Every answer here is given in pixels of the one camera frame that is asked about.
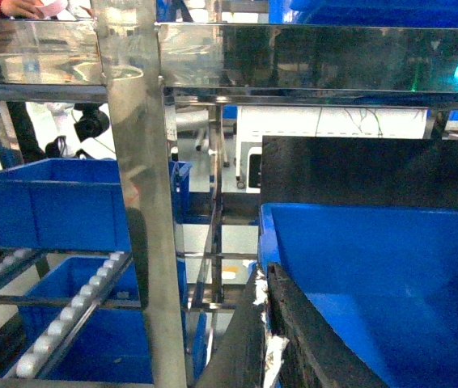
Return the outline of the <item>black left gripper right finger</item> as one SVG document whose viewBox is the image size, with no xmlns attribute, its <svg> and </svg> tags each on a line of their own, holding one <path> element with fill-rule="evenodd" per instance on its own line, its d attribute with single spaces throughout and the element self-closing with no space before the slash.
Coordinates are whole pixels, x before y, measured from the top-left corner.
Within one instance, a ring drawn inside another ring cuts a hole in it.
<svg viewBox="0 0 458 388">
<path fill-rule="evenodd" d="M 267 264 L 272 332 L 288 340 L 282 387 L 385 387 L 341 339 L 281 264 Z"/>
</svg>

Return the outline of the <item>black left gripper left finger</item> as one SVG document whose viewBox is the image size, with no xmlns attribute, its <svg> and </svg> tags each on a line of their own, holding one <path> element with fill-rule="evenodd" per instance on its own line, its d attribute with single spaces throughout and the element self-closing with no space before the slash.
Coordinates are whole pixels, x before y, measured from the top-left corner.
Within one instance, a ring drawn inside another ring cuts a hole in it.
<svg viewBox="0 0 458 388">
<path fill-rule="evenodd" d="M 233 317 L 197 387 L 261 387 L 265 372 L 268 285 L 254 266 Z"/>
</svg>

